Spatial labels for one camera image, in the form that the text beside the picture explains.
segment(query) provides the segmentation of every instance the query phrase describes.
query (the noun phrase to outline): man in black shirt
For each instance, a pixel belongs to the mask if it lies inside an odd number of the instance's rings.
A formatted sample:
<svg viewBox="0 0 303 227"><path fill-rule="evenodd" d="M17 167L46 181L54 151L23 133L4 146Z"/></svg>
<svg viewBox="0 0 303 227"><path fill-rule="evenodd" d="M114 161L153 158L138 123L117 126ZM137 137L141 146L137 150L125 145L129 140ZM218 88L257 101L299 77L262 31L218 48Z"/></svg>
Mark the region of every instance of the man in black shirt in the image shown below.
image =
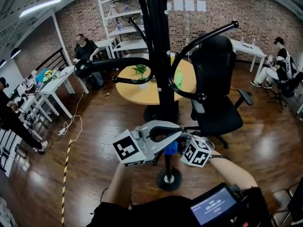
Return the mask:
<svg viewBox="0 0 303 227"><path fill-rule="evenodd" d="M274 66L264 67L260 74L254 81L250 83L256 87L261 87L263 81L267 79L267 84L263 85L265 89L272 88L273 79L279 81L287 81L287 66L286 66L286 58L288 57L289 53L285 49L284 40L281 37L277 37L274 41L274 44L277 45L279 48L278 55L276 57L276 64Z"/></svg>
<svg viewBox="0 0 303 227"><path fill-rule="evenodd" d="M18 104L6 96L3 92L6 88L5 78L0 78L0 120L4 129L10 129L22 138L34 151L42 153L47 147L48 142L38 142L33 138L30 132L24 127L23 123L18 119L14 111L18 110Z"/></svg>
<svg viewBox="0 0 303 227"><path fill-rule="evenodd" d="M214 150L212 154L220 155L220 153ZM225 158L212 158L209 159L209 162L223 176L227 184L238 185L242 190L242 194L248 197L250 225L242 226L272 227L267 204L251 174ZM146 204L135 205L132 207L132 210L128 209L132 196L135 167L136 166L124 167L122 164L118 165L114 178L108 190L105 192L103 199L101 199L100 205L95 209L95 215L87 227L193 227L193 219L188 212L191 200L185 197L169 196Z"/></svg>
<svg viewBox="0 0 303 227"><path fill-rule="evenodd" d="M75 49L74 62L77 63L81 59L90 61L97 60L96 54L99 53L100 49L92 40L84 37L83 34L79 34L76 37L76 42L78 46ZM92 75L96 79L99 86L102 89L105 89L105 84L100 72L93 72Z"/></svg>

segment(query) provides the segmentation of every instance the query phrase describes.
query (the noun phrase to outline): backpack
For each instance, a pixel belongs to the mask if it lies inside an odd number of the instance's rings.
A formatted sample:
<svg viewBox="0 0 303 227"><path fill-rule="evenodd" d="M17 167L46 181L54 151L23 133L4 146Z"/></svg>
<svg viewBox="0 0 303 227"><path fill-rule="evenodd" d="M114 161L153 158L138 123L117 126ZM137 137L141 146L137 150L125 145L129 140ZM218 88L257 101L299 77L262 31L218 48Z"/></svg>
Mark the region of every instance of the backpack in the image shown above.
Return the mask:
<svg viewBox="0 0 303 227"><path fill-rule="evenodd" d="M288 79L293 79L294 75L297 73L297 65L295 64L295 61L294 61L293 57L288 53L288 51L286 51L286 52L287 52L286 59L281 57L281 56L278 56L276 58L276 60L285 62L286 70L283 67L281 67L281 68L282 68L283 71L286 72L286 75L287 75Z"/></svg>

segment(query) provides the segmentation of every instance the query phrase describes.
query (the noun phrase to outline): chair armrest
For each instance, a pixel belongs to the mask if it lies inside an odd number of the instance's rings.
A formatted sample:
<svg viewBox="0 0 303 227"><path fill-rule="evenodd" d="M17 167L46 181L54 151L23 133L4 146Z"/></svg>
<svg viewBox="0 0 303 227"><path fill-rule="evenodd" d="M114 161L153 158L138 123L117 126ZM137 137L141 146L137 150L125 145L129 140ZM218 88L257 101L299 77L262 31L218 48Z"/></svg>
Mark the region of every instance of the chair armrest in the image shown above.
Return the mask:
<svg viewBox="0 0 303 227"><path fill-rule="evenodd" d="M192 104L192 106L193 106L193 109L195 110L195 112L197 113L197 114L204 114L205 113L205 110L204 110L204 108L203 108L203 105L201 104L201 103L199 103L198 101L196 101L196 100L191 100L191 104Z"/></svg>
<svg viewBox="0 0 303 227"><path fill-rule="evenodd" d="M238 108L244 101L249 105L252 106L254 104L252 100L252 93L246 92L243 89L238 89L238 92L241 94L239 100L235 103L235 108Z"/></svg>

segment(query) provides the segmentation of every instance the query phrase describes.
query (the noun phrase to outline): human hand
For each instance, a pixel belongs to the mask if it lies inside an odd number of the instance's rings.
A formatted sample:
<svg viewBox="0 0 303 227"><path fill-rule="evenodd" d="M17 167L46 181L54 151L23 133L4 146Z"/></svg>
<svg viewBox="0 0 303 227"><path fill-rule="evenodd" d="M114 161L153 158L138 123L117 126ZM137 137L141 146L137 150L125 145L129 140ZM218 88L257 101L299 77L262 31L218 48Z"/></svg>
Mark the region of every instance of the human hand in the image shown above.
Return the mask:
<svg viewBox="0 0 303 227"><path fill-rule="evenodd" d="M18 104L16 104L15 102L13 102L13 101L9 101L8 102L8 104L7 104L7 107L10 107L10 108L12 108L12 110L14 110L14 111L16 111L16 110L18 110Z"/></svg>

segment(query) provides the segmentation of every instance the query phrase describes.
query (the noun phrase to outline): cap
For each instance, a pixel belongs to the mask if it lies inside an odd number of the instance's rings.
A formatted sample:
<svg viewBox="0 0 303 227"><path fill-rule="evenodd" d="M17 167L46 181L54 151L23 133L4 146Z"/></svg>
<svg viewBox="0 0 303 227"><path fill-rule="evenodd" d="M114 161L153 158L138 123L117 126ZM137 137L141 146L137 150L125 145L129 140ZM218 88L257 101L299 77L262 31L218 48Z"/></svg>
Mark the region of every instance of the cap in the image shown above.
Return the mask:
<svg viewBox="0 0 303 227"><path fill-rule="evenodd" d="M0 78L0 82L2 82L3 85L5 85L6 84L5 78Z"/></svg>
<svg viewBox="0 0 303 227"><path fill-rule="evenodd" d="M281 37L277 37L274 41L274 44L277 44L278 42L280 42L281 44L284 44L284 39L282 39Z"/></svg>

